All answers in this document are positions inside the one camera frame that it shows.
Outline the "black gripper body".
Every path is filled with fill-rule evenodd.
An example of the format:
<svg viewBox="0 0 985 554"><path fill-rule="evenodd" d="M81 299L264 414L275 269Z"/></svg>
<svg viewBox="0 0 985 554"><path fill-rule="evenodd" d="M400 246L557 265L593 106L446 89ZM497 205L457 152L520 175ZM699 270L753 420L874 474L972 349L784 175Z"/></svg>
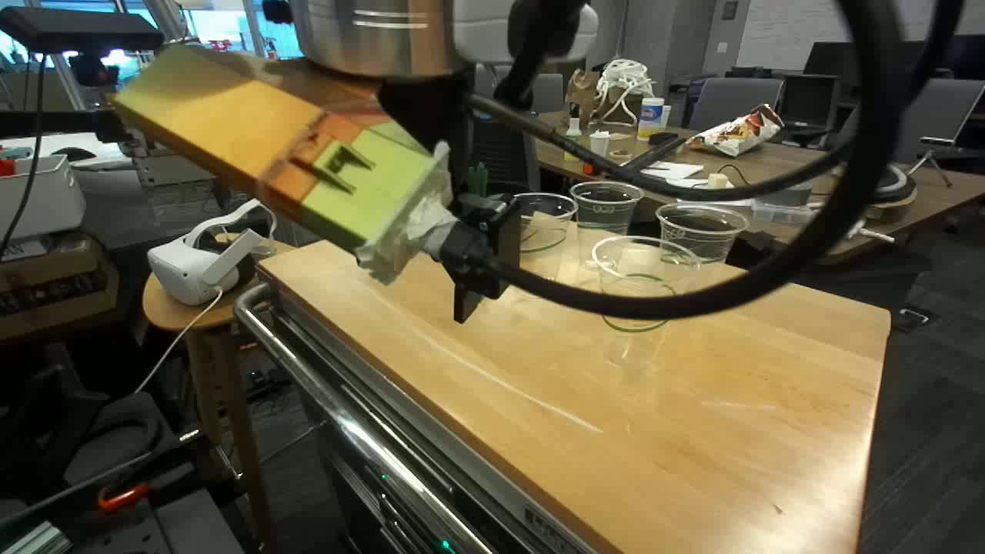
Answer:
<svg viewBox="0 0 985 554"><path fill-rule="evenodd" d="M476 198L464 194L457 202L460 222L440 246L440 265L460 295L499 299L507 280L499 265L513 265L520 254L520 214L510 194Z"/></svg>

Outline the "robot arm with orange-green cover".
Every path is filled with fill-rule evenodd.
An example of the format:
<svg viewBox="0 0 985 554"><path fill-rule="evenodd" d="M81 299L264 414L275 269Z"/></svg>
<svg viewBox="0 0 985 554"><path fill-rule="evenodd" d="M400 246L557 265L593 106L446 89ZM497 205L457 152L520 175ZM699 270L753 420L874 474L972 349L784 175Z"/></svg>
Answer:
<svg viewBox="0 0 985 554"><path fill-rule="evenodd" d="M474 194L483 143L516 138L533 80L589 46L586 0L290 0L301 56L168 46L114 94L146 138L346 250L380 283L415 254L453 318L507 290L520 222Z"/></svg>

